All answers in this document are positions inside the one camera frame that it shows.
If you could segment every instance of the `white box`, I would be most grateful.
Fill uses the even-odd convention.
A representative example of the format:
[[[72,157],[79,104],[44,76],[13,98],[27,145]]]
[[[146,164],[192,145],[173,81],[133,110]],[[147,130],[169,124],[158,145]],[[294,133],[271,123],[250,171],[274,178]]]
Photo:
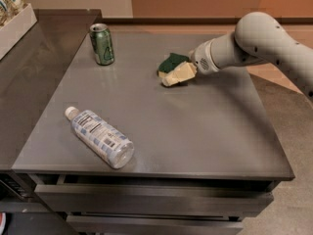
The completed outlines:
[[[31,4],[0,28],[0,60],[37,22]]]

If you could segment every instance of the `soda can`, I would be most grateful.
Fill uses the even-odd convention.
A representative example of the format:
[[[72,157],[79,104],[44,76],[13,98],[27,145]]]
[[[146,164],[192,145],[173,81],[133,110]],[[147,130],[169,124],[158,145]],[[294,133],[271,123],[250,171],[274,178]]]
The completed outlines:
[[[96,61],[101,66],[108,66],[114,62],[114,51],[111,33],[104,23],[90,26],[90,39],[95,52]]]

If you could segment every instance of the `gray floor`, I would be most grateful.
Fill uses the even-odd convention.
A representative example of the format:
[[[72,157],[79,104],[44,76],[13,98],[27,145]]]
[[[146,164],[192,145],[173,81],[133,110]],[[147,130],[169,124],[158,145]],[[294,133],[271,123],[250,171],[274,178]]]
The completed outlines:
[[[253,76],[296,179],[281,183],[274,202],[246,218],[240,235],[313,234],[313,105],[296,92]]]

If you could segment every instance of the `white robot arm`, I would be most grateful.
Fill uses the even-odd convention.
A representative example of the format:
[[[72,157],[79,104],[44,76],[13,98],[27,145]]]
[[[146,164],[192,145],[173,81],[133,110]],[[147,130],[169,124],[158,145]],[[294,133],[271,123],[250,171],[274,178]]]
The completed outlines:
[[[235,32],[204,42],[190,59],[202,74],[272,63],[313,102],[313,50],[291,38],[265,13],[247,14]]]

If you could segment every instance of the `robotic hand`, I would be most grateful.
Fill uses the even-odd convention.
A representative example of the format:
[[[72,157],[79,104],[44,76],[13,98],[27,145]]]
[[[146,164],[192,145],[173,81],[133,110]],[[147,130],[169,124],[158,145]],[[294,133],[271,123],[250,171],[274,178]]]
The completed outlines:
[[[272,63],[313,102],[313,50],[291,38],[267,14],[247,14],[235,32],[204,42],[190,59],[202,74]]]

